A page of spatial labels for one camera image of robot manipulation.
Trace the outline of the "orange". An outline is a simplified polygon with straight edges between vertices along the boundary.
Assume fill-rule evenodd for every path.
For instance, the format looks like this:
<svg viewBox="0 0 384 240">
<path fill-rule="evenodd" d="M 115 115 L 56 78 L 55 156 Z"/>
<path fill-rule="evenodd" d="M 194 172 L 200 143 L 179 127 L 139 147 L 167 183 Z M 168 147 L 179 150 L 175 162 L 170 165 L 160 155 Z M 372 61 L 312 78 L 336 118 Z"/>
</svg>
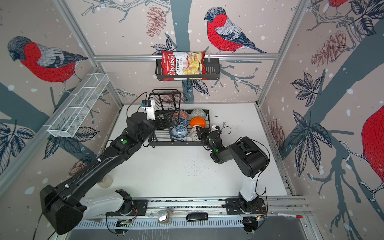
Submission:
<svg viewBox="0 0 384 240">
<path fill-rule="evenodd" d="M 188 112 L 186 110 L 180 109 L 176 110 L 173 114 L 173 119 L 185 119 L 188 120 L 190 118 Z"/>
</svg>

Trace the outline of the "orange plastic bowl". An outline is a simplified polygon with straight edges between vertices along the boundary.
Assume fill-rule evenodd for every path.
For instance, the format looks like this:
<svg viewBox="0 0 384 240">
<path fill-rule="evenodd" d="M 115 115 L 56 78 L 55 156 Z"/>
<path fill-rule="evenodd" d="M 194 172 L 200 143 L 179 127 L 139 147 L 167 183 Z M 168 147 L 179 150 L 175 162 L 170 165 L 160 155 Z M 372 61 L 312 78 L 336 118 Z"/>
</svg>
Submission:
<svg viewBox="0 0 384 240">
<path fill-rule="evenodd" d="M 192 118 L 190 121 L 191 128 L 194 128 L 196 126 L 205 128 L 206 125 L 207 125 L 206 120 L 202 117 L 195 117 L 195 118 Z"/>
</svg>

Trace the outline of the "blue floral bowl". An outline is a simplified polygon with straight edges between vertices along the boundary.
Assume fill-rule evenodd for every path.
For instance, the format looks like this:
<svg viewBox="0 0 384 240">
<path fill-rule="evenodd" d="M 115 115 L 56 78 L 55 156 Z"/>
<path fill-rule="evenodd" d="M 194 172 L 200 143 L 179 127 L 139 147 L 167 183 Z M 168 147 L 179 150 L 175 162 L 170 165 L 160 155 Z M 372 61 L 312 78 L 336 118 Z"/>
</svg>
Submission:
<svg viewBox="0 0 384 240">
<path fill-rule="evenodd" d="M 188 128 L 183 125 L 174 126 L 171 129 L 171 135 L 177 139 L 183 139 L 188 136 Z"/>
</svg>

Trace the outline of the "green grey patterned bowl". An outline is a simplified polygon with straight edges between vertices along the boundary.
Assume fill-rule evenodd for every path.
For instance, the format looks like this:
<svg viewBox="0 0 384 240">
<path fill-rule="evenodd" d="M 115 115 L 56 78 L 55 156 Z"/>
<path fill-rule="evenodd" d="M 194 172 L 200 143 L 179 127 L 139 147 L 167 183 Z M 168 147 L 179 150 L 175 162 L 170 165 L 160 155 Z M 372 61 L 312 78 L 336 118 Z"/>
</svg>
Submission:
<svg viewBox="0 0 384 240">
<path fill-rule="evenodd" d="M 196 117 L 200 117 L 200 118 L 205 119 L 206 116 L 207 116 L 207 114 L 205 113 L 205 111 L 204 111 L 203 109 L 194 109 L 194 110 L 190 113 L 190 117 L 191 117 L 191 119 L 196 118 Z"/>
</svg>

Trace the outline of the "white brown patterned bowl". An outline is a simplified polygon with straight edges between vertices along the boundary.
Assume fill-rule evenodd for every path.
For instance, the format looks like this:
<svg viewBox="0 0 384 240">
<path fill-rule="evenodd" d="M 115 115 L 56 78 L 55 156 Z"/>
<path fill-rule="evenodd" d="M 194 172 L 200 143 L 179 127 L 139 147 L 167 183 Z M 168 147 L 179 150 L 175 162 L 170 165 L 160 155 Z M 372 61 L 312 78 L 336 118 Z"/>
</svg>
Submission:
<svg viewBox="0 0 384 240">
<path fill-rule="evenodd" d="M 196 127 L 193 127 L 191 129 L 189 137 L 192 138 L 192 139 L 198 139 L 198 132 L 197 132 Z"/>
</svg>

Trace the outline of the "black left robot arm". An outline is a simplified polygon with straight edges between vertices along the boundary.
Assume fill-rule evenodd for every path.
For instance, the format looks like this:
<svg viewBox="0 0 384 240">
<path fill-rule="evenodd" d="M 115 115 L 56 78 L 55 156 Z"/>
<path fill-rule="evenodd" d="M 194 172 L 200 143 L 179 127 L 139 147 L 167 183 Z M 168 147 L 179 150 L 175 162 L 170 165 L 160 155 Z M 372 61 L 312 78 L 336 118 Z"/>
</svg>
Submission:
<svg viewBox="0 0 384 240">
<path fill-rule="evenodd" d="M 133 113 L 127 118 L 127 127 L 121 135 L 95 162 L 56 187 L 48 185 L 40 191 L 42 214 L 58 235 L 66 234 L 86 218 L 100 214 L 138 215 L 133 198 L 124 190 L 116 190 L 110 197 L 95 200 L 83 200 L 83 197 L 111 170 L 141 149 L 156 130 L 168 129 L 172 125 L 173 114 L 173 110 L 156 111 L 155 118 L 151 120 L 144 112 Z"/>
</svg>

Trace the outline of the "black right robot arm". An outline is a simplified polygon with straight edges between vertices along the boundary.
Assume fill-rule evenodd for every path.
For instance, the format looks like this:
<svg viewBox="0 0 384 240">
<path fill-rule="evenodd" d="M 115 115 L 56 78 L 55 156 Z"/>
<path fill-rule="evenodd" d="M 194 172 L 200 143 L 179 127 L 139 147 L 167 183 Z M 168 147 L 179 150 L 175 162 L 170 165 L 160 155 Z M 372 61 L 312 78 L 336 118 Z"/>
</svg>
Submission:
<svg viewBox="0 0 384 240">
<path fill-rule="evenodd" d="M 243 174 L 243 184 L 237 198 L 226 199 L 228 215 L 256 214 L 266 216 L 268 205 L 265 203 L 267 191 L 258 193 L 261 174 L 271 161 L 269 150 L 260 142 L 249 137 L 240 137 L 233 144 L 225 147 L 222 143 L 221 130 L 196 127 L 198 139 L 203 147 L 210 151 L 212 160 L 217 164 L 235 161 Z"/>
</svg>

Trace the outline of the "red cassava chips bag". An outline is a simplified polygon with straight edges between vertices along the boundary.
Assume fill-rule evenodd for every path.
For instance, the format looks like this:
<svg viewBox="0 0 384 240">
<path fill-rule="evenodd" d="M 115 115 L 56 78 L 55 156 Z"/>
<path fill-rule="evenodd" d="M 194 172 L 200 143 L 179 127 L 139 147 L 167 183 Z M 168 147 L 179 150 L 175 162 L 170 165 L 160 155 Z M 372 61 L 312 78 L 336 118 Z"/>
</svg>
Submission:
<svg viewBox="0 0 384 240">
<path fill-rule="evenodd" d="M 174 81 L 180 76 L 205 75 L 204 66 L 206 52 L 171 52 L 162 51 L 161 66 L 163 81 Z"/>
</svg>

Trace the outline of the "black remote fob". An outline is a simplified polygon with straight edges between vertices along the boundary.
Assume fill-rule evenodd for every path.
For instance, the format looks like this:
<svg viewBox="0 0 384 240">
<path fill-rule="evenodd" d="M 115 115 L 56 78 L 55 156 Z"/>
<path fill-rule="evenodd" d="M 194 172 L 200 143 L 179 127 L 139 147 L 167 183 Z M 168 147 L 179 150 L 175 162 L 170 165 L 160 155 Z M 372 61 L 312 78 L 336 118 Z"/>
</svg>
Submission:
<svg viewBox="0 0 384 240">
<path fill-rule="evenodd" d="M 204 212 L 192 212 L 188 213 L 186 216 L 187 222 L 207 221 L 208 219 L 208 214 Z"/>
</svg>

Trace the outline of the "black white round object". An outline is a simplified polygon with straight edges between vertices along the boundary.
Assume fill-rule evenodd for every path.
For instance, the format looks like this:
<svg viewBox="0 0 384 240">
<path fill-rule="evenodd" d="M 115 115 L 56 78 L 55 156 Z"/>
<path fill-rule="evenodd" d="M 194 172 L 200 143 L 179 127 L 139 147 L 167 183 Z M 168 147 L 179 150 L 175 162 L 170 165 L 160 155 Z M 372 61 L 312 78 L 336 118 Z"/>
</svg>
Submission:
<svg viewBox="0 0 384 240">
<path fill-rule="evenodd" d="M 112 183 L 113 178 L 110 175 L 105 175 L 100 181 L 97 182 L 97 184 L 103 189 L 109 188 Z"/>
</svg>

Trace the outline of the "silver bell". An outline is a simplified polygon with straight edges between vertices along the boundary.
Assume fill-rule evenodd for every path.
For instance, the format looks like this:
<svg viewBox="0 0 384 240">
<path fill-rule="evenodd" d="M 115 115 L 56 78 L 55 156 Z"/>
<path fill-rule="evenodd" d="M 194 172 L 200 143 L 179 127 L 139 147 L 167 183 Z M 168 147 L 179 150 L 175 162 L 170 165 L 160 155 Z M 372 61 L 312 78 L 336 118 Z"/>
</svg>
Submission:
<svg viewBox="0 0 384 240">
<path fill-rule="evenodd" d="M 169 223 L 171 218 L 171 213 L 168 210 L 160 210 L 158 212 L 158 223 L 159 224 L 167 224 Z"/>
</svg>

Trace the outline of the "red white pen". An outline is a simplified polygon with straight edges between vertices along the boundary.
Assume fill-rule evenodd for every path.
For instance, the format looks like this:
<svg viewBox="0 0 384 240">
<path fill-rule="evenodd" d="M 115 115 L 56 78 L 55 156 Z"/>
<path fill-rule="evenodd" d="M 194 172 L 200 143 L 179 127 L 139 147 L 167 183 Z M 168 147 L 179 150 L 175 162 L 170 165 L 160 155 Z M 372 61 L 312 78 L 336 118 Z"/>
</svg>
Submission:
<svg viewBox="0 0 384 240">
<path fill-rule="evenodd" d="M 302 219 L 303 218 L 302 215 L 287 214 L 287 213 L 273 212 L 273 215 L 277 216 L 277 217 L 284 217 L 284 218 L 295 218 L 295 219 Z"/>
</svg>

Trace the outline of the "black wall shelf basket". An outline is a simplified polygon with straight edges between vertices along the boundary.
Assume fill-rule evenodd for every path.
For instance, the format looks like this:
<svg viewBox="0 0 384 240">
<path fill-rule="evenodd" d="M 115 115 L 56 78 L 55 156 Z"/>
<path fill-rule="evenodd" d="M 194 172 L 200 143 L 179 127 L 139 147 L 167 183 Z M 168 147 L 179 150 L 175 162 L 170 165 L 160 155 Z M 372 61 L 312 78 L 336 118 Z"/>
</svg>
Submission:
<svg viewBox="0 0 384 240">
<path fill-rule="evenodd" d="M 210 58 L 204 60 L 204 66 L 206 70 L 205 75 L 163 75 L 163 67 L 161 64 L 161 59 L 156 60 L 155 74 L 159 81 L 166 81 L 170 79 L 171 81 L 193 81 L 193 80 L 218 80 L 220 78 L 221 69 L 220 69 L 220 59 L 219 58 Z"/>
</svg>

